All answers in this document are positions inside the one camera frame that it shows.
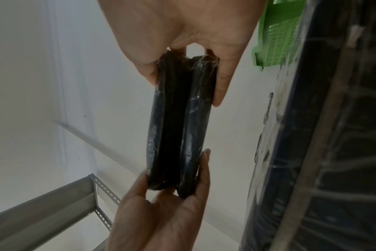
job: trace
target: green basket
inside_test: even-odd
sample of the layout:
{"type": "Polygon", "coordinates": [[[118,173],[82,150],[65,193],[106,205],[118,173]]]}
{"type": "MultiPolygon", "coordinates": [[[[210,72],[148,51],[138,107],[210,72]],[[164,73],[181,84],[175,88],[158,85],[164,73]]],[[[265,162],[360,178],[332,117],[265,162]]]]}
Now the green basket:
{"type": "Polygon", "coordinates": [[[258,22],[258,45],[252,50],[255,66],[279,65],[288,52],[301,19],[305,0],[269,0],[258,22]]]}

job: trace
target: white surface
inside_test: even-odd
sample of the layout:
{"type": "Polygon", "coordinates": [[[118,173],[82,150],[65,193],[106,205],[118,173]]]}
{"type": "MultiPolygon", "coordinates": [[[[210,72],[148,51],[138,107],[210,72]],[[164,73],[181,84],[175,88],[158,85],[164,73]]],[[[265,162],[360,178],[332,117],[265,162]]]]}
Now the white surface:
{"type": "MultiPolygon", "coordinates": [[[[122,197],[146,165],[153,88],[118,49],[95,0],[49,2],[0,1],[0,212],[92,172],[122,197]],[[55,118],[119,161],[55,126],[55,118]]],[[[212,186],[198,250],[236,250],[243,232],[254,153],[279,69],[253,67],[256,41],[210,115],[212,186]],[[209,224],[212,217],[225,220],[223,231],[209,224]]],[[[202,53],[188,48],[189,56],[202,53]]],[[[79,226],[74,247],[87,250],[93,231],[79,226]]]]}

